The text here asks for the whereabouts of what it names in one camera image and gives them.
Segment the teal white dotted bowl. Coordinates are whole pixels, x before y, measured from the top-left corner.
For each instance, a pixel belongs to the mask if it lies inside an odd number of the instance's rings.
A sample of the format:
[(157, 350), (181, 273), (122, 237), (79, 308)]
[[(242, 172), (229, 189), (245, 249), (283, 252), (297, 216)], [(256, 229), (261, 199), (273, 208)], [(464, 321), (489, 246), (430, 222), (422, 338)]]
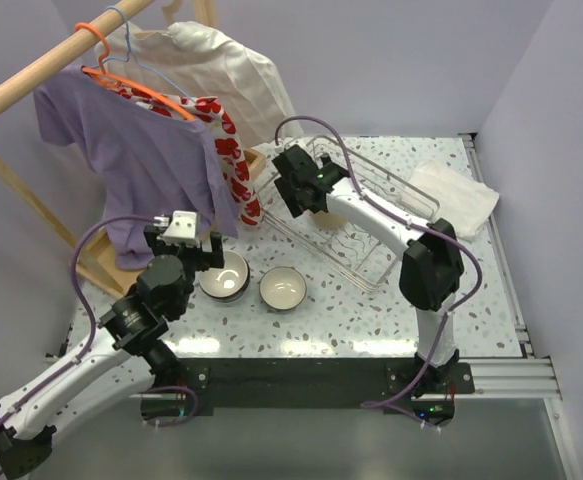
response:
[(278, 266), (263, 274), (258, 291), (269, 310), (286, 313), (295, 310), (305, 300), (307, 283), (296, 269)]

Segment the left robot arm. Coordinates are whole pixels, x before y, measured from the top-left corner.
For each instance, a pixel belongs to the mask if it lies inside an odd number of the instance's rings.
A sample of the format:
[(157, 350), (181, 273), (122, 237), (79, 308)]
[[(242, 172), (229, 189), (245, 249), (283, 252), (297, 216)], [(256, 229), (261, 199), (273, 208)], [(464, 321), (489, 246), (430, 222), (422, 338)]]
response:
[(90, 330), (36, 379), (0, 398), (0, 476), (19, 479), (51, 454), (52, 418), (95, 380), (132, 357), (146, 362), (142, 378), (156, 392), (177, 383), (179, 360), (161, 337), (186, 312), (197, 273), (224, 264), (222, 236), (204, 250), (189, 228), (148, 225), (154, 253), (126, 295), (101, 317), (87, 314)]

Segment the blue floral bowl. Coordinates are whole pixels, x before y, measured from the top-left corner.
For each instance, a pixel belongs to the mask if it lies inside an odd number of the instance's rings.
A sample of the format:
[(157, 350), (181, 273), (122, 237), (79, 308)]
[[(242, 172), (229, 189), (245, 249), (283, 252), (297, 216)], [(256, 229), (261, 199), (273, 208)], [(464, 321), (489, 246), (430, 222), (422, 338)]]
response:
[(211, 289), (204, 290), (204, 293), (211, 300), (221, 303), (230, 304), (240, 300), (248, 290), (247, 285), (243, 285), (240, 289)]

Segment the red bowl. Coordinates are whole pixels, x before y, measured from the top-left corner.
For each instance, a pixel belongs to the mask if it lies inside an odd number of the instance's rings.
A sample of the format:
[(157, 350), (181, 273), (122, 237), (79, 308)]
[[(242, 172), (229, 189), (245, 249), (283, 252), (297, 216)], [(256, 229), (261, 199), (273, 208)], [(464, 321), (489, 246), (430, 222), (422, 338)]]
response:
[(204, 290), (211, 289), (240, 289), (243, 285), (249, 286), (250, 279), (247, 260), (234, 251), (227, 251), (224, 253), (224, 267), (202, 272), (199, 284), (204, 293)]

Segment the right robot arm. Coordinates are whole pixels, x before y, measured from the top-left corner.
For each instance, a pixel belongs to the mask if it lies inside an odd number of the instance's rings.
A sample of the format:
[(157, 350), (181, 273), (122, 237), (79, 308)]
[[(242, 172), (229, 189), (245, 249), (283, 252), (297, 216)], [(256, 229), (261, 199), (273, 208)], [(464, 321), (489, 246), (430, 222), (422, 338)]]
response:
[(379, 240), (400, 260), (399, 290), (415, 308), (418, 366), (401, 397), (421, 387), (440, 392), (452, 380), (458, 353), (452, 306), (464, 273), (459, 243), (446, 221), (429, 224), (362, 186), (353, 169), (321, 164), (300, 146), (279, 148), (275, 186), (293, 217), (306, 212), (345, 218)]

